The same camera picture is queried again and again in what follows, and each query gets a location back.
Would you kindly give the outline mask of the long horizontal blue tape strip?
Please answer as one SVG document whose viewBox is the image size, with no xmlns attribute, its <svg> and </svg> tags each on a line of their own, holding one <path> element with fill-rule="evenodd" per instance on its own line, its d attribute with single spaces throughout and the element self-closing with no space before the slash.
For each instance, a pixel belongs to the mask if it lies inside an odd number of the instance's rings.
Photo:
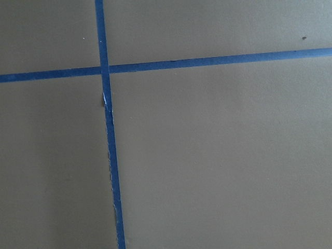
<svg viewBox="0 0 332 249">
<path fill-rule="evenodd" d="M 317 48 L 317 49 L 291 50 L 291 51 L 237 54 L 237 55 L 221 56 L 221 57 L 119 64 L 119 65 L 110 65 L 108 68 L 106 68 L 105 66 L 103 67 L 96 66 L 96 67 L 69 68 L 63 70 L 4 74 L 1 75 L 1 83 L 70 78 L 70 77 L 80 77 L 80 76 L 94 76 L 94 75 L 100 75 L 102 78 L 106 78 L 110 74 L 119 74 L 119 73 L 132 73 L 132 72 L 143 72 L 143 71 L 168 70 L 176 68 L 202 67 L 202 66 L 252 63 L 252 62 L 277 61 L 277 60 L 292 60 L 292 59 L 330 57 L 330 56 L 331 56 L 330 47 Z"/>
</svg>

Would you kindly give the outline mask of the long vertical blue tape strip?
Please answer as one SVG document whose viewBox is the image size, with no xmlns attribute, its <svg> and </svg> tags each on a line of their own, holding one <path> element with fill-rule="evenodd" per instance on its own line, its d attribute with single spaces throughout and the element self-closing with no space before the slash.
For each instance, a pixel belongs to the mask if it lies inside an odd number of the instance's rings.
<svg viewBox="0 0 332 249">
<path fill-rule="evenodd" d="M 125 249 L 126 241 L 125 241 L 125 232 L 123 226 L 122 203 L 121 203 L 120 181 L 119 181 L 118 161 L 117 161 L 117 151 L 116 151 L 115 128 L 113 121 L 112 91 L 110 84 L 110 72 L 108 64 L 103 1 L 95 1 L 95 12 L 96 12 L 96 24 L 98 31 L 103 101 L 104 101 L 105 120 L 106 120 L 110 181 L 112 185 L 113 205 L 115 210 L 117 246 L 118 248 Z"/>
</svg>

